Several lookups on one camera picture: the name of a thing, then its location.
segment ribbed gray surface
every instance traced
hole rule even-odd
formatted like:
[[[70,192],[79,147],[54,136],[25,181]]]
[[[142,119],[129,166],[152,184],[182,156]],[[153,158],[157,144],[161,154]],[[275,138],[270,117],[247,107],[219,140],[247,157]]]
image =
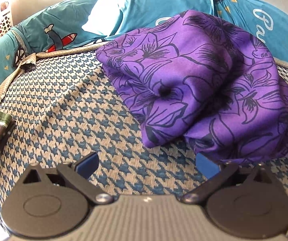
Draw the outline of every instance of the ribbed gray surface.
[[[8,241],[24,241],[11,237]],[[213,226],[199,206],[185,205],[174,196],[120,196],[98,206],[89,219],[70,234],[48,241],[242,241]],[[286,241],[284,236],[266,239]]]

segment bed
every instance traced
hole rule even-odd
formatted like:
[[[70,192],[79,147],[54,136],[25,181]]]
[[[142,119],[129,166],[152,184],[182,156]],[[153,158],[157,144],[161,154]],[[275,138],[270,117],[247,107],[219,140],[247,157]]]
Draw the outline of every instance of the bed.
[[[12,32],[16,46],[37,57],[0,101],[0,110],[17,121],[0,159],[1,225],[2,204],[31,162],[53,167],[96,151],[100,166],[89,180],[112,195],[181,195],[205,181],[195,168],[194,152],[183,139],[152,149],[143,146],[137,121],[96,60],[95,50],[105,39],[74,40],[72,50],[51,52],[51,39],[37,48],[20,29],[14,29],[19,37]],[[83,47],[89,43],[95,45]],[[288,63],[276,62],[288,83]],[[288,158],[267,165],[288,194]]]

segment purple cloth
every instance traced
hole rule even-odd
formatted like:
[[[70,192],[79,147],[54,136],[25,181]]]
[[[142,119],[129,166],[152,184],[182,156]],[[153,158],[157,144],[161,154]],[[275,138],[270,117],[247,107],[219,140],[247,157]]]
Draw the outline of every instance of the purple cloth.
[[[189,10],[116,38],[96,57],[146,147],[185,136],[213,161],[288,154],[288,85],[266,46],[241,28]]]

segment mattress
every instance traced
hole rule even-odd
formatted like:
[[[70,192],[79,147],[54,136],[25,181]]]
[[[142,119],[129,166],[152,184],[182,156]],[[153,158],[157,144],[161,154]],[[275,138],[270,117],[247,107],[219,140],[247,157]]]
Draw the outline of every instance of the mattress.
[[[288,69],[278,68],[288,83]],[[143,146],[137,121],[95,51],[37,61],[10,85],[0,110],[17,120],[0,160],[1,225],[2,204],[31,162],[54,167],[96,151],[100,166],[89,180],[116,196],[182,195],[205,181],[183,139]],[[288,158],[267,165],[288,194]]]

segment yellow triangle print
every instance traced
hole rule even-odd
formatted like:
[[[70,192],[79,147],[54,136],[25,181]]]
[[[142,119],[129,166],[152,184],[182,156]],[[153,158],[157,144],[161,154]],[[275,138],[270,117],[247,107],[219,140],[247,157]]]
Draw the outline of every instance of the yellow triangle print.
[[[229,13],[231,13],[231,11],[230,11],[228,6],[225,7],[225,10],[227,10]]]

